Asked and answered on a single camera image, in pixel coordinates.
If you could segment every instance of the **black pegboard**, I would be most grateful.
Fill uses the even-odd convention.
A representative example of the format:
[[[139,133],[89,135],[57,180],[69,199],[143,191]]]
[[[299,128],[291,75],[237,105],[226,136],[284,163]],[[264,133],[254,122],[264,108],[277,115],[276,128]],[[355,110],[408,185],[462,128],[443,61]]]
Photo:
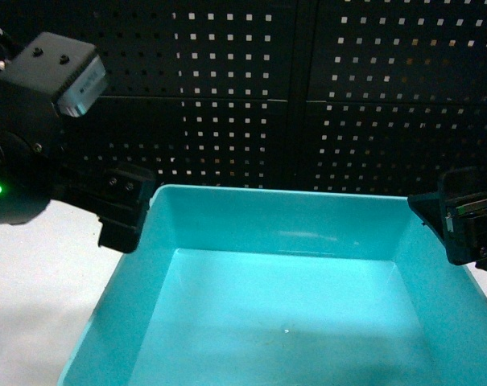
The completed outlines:
[[[287,99],[296,2],[0,2],[0,25],[98,47],[106,95]]]
[[[131,162],[155,170],[161,183],[277,187],[286,108],[277,101],[103,98],[83,119],[65,121],[68,164],[94,172]]]
[[[487,0],[5,1],[0,26],[97,45],[107,97],[66,121],[82,170],[380,195],[487,170]]]
[[[303,190],[409,195],[452,168],[487,171],[487,106],[309,103],[306,122]]]
[[[487,0],[321,1],[309,99],[487,103]]]

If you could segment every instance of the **white table surface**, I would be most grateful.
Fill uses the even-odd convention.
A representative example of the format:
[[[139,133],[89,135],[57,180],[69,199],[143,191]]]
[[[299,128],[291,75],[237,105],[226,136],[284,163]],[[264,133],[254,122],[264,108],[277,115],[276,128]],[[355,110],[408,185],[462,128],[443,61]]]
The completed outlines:
[[[121,253],[94,214],[52,202],[0,226],[0,386],[55,385]],[[472,269],[487,295],[487,273]]]

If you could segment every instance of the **bin floor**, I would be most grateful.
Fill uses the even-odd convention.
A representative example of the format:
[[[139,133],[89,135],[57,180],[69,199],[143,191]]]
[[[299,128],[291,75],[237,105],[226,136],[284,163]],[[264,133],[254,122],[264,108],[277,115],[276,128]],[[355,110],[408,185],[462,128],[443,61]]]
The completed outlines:
[[[440,384],[392,261],[177,249],[130,385]]]

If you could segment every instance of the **turquoise plastic bin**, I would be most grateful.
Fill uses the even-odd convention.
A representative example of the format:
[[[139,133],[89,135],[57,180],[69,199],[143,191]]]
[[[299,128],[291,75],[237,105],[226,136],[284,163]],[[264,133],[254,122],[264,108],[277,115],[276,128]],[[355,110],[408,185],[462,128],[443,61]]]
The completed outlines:
[[[487,385],[487,299],[406,199],[166,186],[60,385]]]

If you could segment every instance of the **screw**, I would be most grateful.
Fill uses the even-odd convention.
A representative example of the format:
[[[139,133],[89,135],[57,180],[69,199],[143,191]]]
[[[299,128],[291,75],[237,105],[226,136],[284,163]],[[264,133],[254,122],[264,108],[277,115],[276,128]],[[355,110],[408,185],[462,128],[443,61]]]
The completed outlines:
[[[59,59],[59,63],[66,64],[67,62],[69,62],[69,57],[67,55],[61,55]]]
[[[40,154],[40,153],[42,153],[42,152],[43,152],[43,147],[41,146],[41,144],[40,144],[40,143],[36,143],[36,144],[33,146],[33,148],[32,148],[32,149],[34,149],[34,151],[35,151],[37,154]]]
[[[32,51],[32,56],[37,58],[38,56],[41,56],[43,54],[43,50],[39,47],[34,48],[34,51]]]
[[[485,247],[481,248],[479,251],[479,255],[481,257],[487,257],[487,248],[485,248]]]

